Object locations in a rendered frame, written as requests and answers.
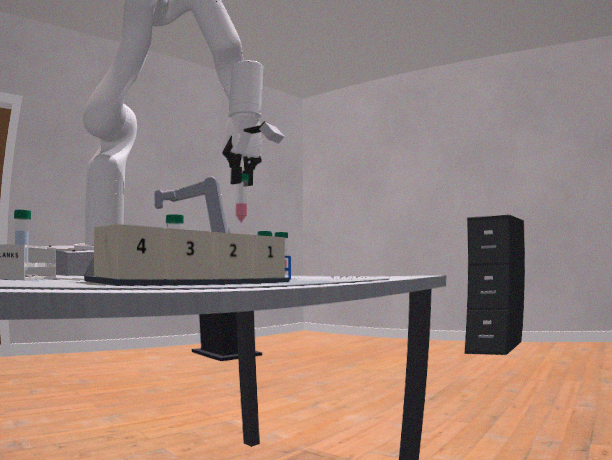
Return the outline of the beige bucket adapter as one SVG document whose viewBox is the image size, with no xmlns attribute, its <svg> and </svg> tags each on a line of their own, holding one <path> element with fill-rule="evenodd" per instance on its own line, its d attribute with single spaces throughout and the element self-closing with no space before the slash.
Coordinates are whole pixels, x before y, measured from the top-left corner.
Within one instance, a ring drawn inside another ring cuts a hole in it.
<svg viewBox="0 0 612 460">
<path fill-rule="evenodd" d="M 210 279 L 250 279 L 250 235 L 210 232 Z"/>
<path fill-rule="evenodd" d="M 285 278 L 285 237 L 250 235 L 250 278 Z"/>
<path fill-rule="evenodd" d="M 210 279 L 210 232 L 164 229 L 164 279 Z"/>
<path fill-rule="evenodd" d="M 94 227 L 94 277 L 164 279 L 164 228 Z"/>
</svg>

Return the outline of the white tube rack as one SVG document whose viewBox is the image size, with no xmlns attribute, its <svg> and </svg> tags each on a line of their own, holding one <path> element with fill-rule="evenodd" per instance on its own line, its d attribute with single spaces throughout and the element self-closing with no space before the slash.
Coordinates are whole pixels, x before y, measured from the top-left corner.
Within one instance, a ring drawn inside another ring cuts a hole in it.
<svg viewBox="0 0 612 460">
<path fill-rule="evenodd" d="M 29 248 L 29 263 L 25 263 L 25 248 Z M 26 272 L 25 267 L 29 267 Z M 56 248 L 0 244 L 0 279 L 56 279 Z"/>
</svg>

